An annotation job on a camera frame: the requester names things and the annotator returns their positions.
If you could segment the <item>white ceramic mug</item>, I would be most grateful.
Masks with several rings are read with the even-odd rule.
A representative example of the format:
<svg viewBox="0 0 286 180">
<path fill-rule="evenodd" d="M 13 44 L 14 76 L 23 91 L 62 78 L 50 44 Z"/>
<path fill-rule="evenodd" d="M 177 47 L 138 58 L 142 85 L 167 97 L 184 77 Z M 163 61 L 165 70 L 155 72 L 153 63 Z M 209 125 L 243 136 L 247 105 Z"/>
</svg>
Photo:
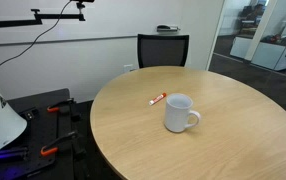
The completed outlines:
<svg viewBox="0 0 286 180">
<path fill-rule="evenodd" d="M 187 128 L 197 126 L 201 121 L 199 112 L 192 110 L 193 100 L 180 93 L 174 93 L 166 98 L 165 127 L 175 133 L 181 133 Z"/>
</svg>

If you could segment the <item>red and white marker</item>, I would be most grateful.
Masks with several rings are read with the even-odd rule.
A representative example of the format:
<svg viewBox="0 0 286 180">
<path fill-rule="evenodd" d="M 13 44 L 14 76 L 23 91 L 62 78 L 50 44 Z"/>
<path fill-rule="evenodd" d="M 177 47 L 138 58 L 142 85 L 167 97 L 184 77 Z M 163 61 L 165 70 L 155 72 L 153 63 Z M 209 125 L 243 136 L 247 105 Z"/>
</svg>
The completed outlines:
<svg viewBox="0 0 286 180">
<path fill-rule="evenodd" d="M 162 93 L 161 95 L 157 96 L 156 98 L 152 99 L 149 101 L 149 105 L 152 106 L 155 103 L 159 102 L 160 100 L 162 100 L 163 98 L 165 98 L 167 96 L 166 93 Z"/>
</svg>

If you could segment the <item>black mesh office chair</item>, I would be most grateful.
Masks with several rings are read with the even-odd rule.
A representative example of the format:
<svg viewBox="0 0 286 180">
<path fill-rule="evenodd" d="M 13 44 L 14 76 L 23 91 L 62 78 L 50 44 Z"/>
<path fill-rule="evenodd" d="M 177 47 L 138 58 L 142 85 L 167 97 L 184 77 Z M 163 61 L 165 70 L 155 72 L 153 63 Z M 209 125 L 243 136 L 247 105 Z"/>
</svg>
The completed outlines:
<svg viewBox="0 0 286 180">
<path fill-rule="evenodd" d="M 137 36 L 137 56 L 140 68 L 153 66 L 184 67 L 188 55 L 189 36 Z"/>
</svg>

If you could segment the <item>whiteboard eraser on tray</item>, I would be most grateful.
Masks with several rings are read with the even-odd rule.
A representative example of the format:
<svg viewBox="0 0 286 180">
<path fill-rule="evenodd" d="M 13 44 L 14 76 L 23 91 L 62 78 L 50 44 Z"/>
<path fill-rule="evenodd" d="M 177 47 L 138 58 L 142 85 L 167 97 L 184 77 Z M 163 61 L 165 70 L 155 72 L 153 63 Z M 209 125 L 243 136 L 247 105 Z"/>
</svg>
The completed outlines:
<svg viewBox="0 0 286 180">
<path fill-rule="evenodd" d="M 178 32 L 180 28 L 178 26 L 158 25 L 157 32 Z"/>
</svg>

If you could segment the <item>round wooden table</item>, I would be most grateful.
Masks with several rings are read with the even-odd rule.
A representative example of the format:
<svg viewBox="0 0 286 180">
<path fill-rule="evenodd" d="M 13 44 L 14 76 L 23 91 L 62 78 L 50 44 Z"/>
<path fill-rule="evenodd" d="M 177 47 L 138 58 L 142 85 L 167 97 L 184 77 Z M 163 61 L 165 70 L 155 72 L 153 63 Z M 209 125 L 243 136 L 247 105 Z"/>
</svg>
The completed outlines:
<svg viewBox="0 0 286 180">
<path fill-rule="evenodd" d="M 172 133 L 160 94 L 182 93 L 202 116 Z M 118 76 L 94 99 L 91 130 L 103 157 L 126 180 L 286 180 L 286 111 L 232 78 L 184 67 Z"/>
</svg>

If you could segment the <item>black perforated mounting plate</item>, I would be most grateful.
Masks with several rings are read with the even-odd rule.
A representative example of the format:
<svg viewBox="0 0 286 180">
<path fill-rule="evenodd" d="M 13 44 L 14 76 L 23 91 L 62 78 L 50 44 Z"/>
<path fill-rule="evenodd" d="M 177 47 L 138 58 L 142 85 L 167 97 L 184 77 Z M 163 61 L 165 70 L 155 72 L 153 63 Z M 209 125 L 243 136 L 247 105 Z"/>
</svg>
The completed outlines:
<svg viewBox="0 0 286 180">
<path fill-rule="evenodd" d="M 27 123 L 25 132 L 0 152 L 0 180 L 73 180 L 73 153 L 70 141 L 57 145 L 58 151 L 42 156 L 43 146 L 71 131 L 69 106 L 64 113 L 47 107 L 70 98 L 61 89 L 9 100 L 11 107 Z"/>
</svg>

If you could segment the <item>white cabinet behind glass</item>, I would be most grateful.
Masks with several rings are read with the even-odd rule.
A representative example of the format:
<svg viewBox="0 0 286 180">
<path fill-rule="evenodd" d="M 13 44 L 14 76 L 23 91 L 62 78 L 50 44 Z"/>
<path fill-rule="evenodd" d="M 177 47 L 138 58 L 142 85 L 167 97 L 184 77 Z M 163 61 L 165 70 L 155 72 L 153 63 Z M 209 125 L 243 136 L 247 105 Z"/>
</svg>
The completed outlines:
<svg viewBox="0 0 286 180">
<path fill-rule="evenodd" d="M 236 36 L 233 40 L 230 54 L 244 59 L 252 39 L 245 36 Z M 267 69 L 286 70 L 286 37 L 280 43 L 261 41 L 253 55 L 251 63 Z"/>
</svg>

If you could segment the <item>white wall outlet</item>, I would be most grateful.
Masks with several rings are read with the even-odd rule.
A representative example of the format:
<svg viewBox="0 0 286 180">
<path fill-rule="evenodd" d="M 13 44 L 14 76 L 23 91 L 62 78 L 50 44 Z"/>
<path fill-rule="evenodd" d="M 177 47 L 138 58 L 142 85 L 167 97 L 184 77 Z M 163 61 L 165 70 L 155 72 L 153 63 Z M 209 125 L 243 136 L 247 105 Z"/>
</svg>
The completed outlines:
<svg viewBox="0 0 286 180">
<path fill-rule="evenodd" d="M 128 64 L 128 65 L 124 65 L 123 66 L 124 73 L 130 72 L 132 70 L 133 70 L 133 65 L 132 64 Z"/>
</svg>

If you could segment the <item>upper orange handled clamp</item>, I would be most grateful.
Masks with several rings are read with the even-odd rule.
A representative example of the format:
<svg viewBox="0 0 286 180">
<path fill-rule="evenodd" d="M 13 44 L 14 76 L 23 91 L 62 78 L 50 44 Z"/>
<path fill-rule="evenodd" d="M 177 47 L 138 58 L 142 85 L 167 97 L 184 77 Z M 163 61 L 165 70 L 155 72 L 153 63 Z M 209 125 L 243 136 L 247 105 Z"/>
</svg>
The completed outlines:
<svg viewBox="0 0 286 180">
<path fill-rule="evenodd" d="M 49 113 L 57 112 L 57 111 L 60 110 L 61 106 L 69 105 L 69 104 L 72 104 L 74 102 L 75 102 L 74 98 L 69 98 L 69 99 L 66 99 L 64 101 L 60 101 L 60 102 L 58 102 L 56 104 L 48 106 L 47 107 L 47 112 L 49 112 Z"/>
</svg>

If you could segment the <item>orange handled clamp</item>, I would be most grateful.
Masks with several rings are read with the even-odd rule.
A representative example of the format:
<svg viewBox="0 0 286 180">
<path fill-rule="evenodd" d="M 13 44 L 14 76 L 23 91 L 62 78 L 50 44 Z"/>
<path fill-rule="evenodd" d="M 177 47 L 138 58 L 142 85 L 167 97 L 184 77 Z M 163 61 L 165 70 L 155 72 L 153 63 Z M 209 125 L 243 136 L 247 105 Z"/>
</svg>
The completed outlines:
<svg viewBox="0 0 286 180">
<path fill-rule="evenodd" d="M 56 153 L 59 150 L 58 145 L 64 142 L 68 142 L 71 141 L 75 138 L 77 138 L 79 136 L 79 133 L 77 131 L 72 131 L 69 132 L 55 140 L 53 140 L 52 142 L 50 142 L 49 144 L 43 146 L 40 150 L 40 154 L 43 157 L 49 156 L 51 154 Z"/>
<path fill-rule="evenodd" d="M 61 106 L 69 105 L 69 104 L 72 104 L 74 102 L 75 102 L 74 98 L 69 98 L 69 99 L 66 99 L 64 101 L 60 101 L 60 102 L 58 102 L 56 104 L 48 106 L 47 107 L 47 112 L 49 112 L 49 113 L 57 112 L 57 111 L 60 110 Z"/>
</svg>

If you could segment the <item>lower orange handled clamp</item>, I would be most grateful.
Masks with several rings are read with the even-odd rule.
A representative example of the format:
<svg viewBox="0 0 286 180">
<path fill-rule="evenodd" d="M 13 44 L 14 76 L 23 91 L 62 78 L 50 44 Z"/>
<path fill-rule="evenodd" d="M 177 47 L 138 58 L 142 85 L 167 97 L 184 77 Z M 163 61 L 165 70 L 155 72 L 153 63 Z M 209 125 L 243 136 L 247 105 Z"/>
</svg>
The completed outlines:
<svg viewBox="0 0 286 180">
<path fill-rule="evenodd" d="M 72 131 L 69 132 L 55 140 L 53 140 L 52 142 L 50 142 L 49 144 L 43 146 L 40 150 L 40 154 L 43 157 L 49 156 L 51 154 L 56 153 L 59 150 L 58 145 L 64 142 L 68 142 L 71 141 L 75 138 L 77 138 L 79 136 L 79 133 L 77 131 Z"/>
</svg>

